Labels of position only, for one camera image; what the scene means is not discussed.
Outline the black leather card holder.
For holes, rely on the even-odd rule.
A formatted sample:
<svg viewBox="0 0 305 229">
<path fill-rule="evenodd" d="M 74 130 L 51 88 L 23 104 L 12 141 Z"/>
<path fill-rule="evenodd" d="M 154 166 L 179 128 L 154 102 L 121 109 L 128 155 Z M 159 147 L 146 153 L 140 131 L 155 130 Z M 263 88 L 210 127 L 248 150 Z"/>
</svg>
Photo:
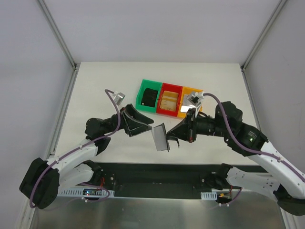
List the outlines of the black leather card holder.
<svg viewBox="0 0 305 229">
<path fill-rule="evenodd" d="M 169 152 L 170 146 L 167 140 L 167 133 L 164 123 L 152 128 L 152 137 L 157 151 Z"/>
</svg>

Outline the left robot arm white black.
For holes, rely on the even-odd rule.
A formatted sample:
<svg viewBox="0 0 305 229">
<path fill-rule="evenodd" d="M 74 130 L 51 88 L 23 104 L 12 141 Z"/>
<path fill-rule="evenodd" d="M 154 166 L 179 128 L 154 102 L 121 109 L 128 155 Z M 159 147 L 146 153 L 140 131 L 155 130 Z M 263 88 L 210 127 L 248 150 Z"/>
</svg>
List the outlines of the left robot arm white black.
<svg viewBox="0 0 305 229">
<path fill-rule="evenodd" d="M 108 147 L 118 130 L 132 137 L 150 131 L 154 121 L 128 104 L 107 119 L 90 118 L 86 122 L 85 139 L 73 150 L 47 160 L 40 157 L 32 161 L 19 190 L 30 201 L 31 208 L 44 209 L 65 188 L 75 185 L 102 188 L 102 169 L 92 161 Z"/>
</svg>

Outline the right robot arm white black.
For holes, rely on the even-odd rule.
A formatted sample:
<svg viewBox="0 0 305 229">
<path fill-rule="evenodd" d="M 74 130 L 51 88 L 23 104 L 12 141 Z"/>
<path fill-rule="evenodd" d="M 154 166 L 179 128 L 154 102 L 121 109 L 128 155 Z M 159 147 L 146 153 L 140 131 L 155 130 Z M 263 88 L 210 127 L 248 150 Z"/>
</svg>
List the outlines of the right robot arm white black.
<svg viewBox="0 0 305 229">
<path fill-rule="evenodd" d="M 288 162 L 259 129 L 244 123 L 242 116 L 242 111 L 231 102 L 219 103 L 214 117 L 195 115 L 195 110 L 189 109 L 186 117 L 167 132 L 167 138 L 193 143 L 198 135 L 223 137 L 229 148 L 257 163 L 269 176 L 221 164 L 218 171 L 204 177 L 210 188 L 245 188 L 274 200 L 281 209 L 292 215 L 303 216 L 304 173 Z"/>
</svg>

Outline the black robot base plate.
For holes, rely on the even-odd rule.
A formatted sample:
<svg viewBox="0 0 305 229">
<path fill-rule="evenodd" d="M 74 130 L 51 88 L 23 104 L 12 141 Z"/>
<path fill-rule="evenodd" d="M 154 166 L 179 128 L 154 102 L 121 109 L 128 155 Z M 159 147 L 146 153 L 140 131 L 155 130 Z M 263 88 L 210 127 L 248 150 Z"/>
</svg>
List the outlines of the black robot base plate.
<svg viewBox="0 0 305 229">
<path fill-rule="evenodd" d="M 221 165 L 89 163 L 94 174 L 88 182 L 114 191 L 115 197 L 200 199 Z"/>
</svg>

